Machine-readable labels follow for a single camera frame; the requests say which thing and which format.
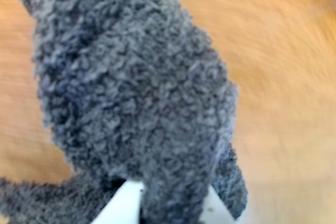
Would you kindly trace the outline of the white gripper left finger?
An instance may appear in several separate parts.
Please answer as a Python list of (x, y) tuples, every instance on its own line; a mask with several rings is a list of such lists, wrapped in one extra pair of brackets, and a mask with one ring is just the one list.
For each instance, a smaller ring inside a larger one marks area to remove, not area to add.
[(115, 192), (93, 223), (141, 223), (140, 202), (144, 193), (141, 182), (126, 181)]

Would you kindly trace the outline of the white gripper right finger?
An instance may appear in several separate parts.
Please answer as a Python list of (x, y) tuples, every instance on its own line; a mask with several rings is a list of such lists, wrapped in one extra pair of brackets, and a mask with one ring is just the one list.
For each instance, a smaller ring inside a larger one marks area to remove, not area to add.
[(209, 186), (204, 198), (202, 213), (199, 219), (203, 224), (234, 224), (235, 220), (227, 207), (216, 193), (213, 186)]

